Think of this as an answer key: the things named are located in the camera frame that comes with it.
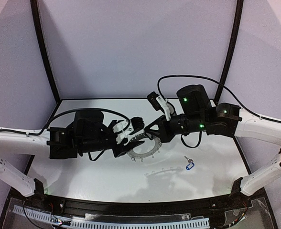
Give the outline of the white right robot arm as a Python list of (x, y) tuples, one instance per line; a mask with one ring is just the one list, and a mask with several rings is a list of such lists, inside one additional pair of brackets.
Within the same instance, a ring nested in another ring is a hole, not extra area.
[(177, 114), (172, 105), (152, 92), (147, 100), (156, 111), (164, 114), (145, 127), (145, 133), (162, 143), (169, 143), (176, 135), (205, 132), (207, 135), (248, 137), (280, 146), (280, 151), (266, 165), (248, 176), (234, 181), (230, 196), (250, 197), (259, 189), (281, 178), (281, 120), (252, 114), (242, 106), (221, 103), (212, 106), (202, 85), (188, 85), (177, 91), (183, 109)]

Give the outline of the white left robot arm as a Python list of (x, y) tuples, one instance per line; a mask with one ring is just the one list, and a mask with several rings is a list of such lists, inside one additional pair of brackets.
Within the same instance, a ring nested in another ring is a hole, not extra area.
[(128, 142), (128, 137), (144, 129), (141, 117), (125, 115), (104, 108), (77, 108), (52, 117), (41, 130), (18, 130), (0, 127), (0, 180), (26, 198), (44, 200), (42, 181), (30, 178), (9, 164), (1, 154), (48, 156), (71, 159), (88, 154), (97, 161), (105, 151), (114, 157), (143, 144)]

